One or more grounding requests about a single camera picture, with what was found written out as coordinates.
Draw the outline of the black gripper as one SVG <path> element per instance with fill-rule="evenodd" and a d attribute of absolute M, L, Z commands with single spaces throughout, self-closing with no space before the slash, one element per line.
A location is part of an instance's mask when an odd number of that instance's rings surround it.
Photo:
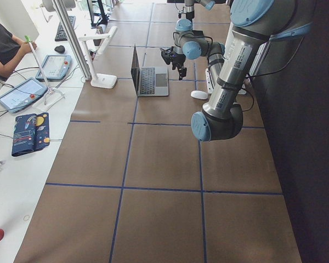
<path fill-rule="evenodd" d="M 173 53 L 171 55 L 172 59 L 172 68 L 178 69 L 178 79 L 183 80 L 186 77 L 187 68 L 184 67 L 184 62 L 186 60 L 186 56 L 184 54 Z"/>

